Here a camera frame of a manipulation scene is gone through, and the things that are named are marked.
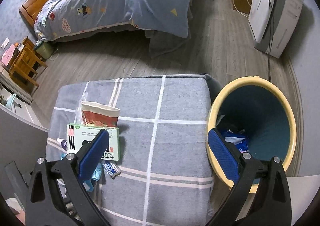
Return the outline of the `red white paper cup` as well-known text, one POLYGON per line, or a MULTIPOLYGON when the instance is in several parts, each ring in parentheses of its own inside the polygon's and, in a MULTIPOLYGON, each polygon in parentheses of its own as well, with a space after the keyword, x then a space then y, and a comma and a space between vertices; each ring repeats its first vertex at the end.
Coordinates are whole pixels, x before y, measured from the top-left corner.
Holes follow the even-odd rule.
POLYGON ((117 127, 120 109, 98 102, 81 102, 82 121, 85 125, 117 127))

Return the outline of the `yellow rimmed teal trash bin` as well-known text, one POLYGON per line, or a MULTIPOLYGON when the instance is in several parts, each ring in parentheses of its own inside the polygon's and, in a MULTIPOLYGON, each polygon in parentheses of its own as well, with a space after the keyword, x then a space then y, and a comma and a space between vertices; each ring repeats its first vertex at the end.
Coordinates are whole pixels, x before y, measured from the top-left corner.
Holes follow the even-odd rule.
POLYGON ((249 153, 259 160, 280 158, 287 170, 295 154, 297 130, 292 108, 281 90, 259 76, 228 83, 216 96, 207 129, 228 120, 248 136, 249 153))

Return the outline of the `blue wet wipes pack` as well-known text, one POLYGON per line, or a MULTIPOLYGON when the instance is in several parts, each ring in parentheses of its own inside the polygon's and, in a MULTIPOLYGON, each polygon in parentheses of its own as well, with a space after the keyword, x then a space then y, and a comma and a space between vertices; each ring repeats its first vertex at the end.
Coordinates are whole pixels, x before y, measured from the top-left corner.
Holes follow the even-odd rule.
POLYGON ((249 151, 248 136, 246 136, 244 133, 234 133, 231 130, 225 129, 221 129, 219 132, 225 141, 234 144, 241 153, 249 151))

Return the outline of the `grey checked floor mat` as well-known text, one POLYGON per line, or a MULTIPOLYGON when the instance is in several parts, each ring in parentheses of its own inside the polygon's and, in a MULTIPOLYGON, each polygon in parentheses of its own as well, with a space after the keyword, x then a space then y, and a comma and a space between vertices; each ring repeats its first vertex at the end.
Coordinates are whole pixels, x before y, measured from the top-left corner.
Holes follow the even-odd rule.
POLYGON ((120 110, 120 175, 103 173, 92 193, 111 225, 205 225, 214 185, 207 117, 221 90, 207 74, 90 81, 60 88, 46 158, 63 155, 58 139, 82 99, 120 110))

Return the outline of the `small blue white tube box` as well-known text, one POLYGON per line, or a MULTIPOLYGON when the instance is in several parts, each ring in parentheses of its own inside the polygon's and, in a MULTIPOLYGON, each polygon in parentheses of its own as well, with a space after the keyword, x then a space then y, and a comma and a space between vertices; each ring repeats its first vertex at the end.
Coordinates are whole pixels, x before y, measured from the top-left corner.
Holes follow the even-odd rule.
POLYGON ((103 160, 102 165, 107 172, 107 174, 112 178, 116 178, 118 175, 121 174, 120 168, 114 161, 111 160, 103 160))

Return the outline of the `light blue plastic basket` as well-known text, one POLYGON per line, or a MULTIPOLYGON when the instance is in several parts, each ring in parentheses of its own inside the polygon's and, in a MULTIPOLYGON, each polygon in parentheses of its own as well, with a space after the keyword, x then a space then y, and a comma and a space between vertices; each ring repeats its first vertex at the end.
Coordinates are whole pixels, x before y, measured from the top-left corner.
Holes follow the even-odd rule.
MULTIPOLYGON (((66 156, 65 153, 61 154, 61 158, 60 159, 62 160, 65 156, 66 156)), ((86 180, 83 183, 83 186, 85 187, 87 192, 92 192, 94 190, 95 186, 97 185, 98 181, 101 178, 102 173, 103 173, 103 166, 102 166, 102 164, 100 162, 100 163, 98 163, 97 167, 95 168, 95 171, 93 172, 92 177, 90 178, 90 180, 86 180)), ((62 186, 63 188, 66 189, 66 186, 65 186, 63 180, 58 179, 57 181, 60 184, 60 186, 62 186)))

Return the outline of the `purple spray bottle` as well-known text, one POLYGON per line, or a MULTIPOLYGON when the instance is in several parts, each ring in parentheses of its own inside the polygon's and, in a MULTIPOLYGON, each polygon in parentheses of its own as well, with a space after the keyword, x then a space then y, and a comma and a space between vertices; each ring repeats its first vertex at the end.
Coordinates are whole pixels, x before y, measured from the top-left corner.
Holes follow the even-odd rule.
POLYGON ((65 151, 68 150, 68 144, 67 144, 67 140, 66 139, 57 138, 56 141, 62 147, 63 150, 65 150, 65 151))

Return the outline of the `pink box on stool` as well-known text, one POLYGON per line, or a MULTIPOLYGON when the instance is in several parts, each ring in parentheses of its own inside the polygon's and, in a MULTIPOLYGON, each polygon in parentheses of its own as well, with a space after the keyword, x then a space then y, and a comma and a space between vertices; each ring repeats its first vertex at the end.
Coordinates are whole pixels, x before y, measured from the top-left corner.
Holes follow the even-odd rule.
POLYGON ((1 63, 4 66, 7 66, 9 64, 10 60, 13 57, 15 49, 16 49, 15 45, 11 44, 10 47, 3 53, 3 56, 1 58, 1 63))

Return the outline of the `blue cartoon duvet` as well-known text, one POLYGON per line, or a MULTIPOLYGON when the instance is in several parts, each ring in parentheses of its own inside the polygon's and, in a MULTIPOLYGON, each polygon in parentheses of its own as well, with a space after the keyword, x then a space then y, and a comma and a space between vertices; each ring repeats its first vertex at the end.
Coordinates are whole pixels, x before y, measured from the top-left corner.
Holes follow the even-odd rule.
POLYGON ((186 38, 189 4, 190 0, 49 0, 35 20, 34 31, 39 40, 54 41, 130 24, 186 38))

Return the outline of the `small green waste bin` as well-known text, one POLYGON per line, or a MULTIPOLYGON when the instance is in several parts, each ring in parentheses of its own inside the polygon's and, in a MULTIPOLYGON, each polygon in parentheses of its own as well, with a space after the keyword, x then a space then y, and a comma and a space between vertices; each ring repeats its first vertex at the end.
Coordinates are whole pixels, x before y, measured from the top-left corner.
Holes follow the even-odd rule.
POLYGON ((48 42, 44 41, 36 41, 35 47, 34 47, 35 52, 37 52, 44 60, 48 60, 54 53, 53 47, 50 45, 48 42))

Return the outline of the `wooden bedside stool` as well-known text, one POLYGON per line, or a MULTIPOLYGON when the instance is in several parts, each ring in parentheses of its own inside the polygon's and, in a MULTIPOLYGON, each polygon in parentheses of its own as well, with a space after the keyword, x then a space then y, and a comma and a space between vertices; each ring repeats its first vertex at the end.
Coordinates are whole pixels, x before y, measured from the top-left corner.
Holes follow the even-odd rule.
POLYGON ((39 83, 36 79, 47 68, 47 64, 44 58, 35 52, 35 45, 29 37, 22 40, 22 46, 9 69, 9 76, 20 88, 31 93, 33 89, 38 89, 39 83))

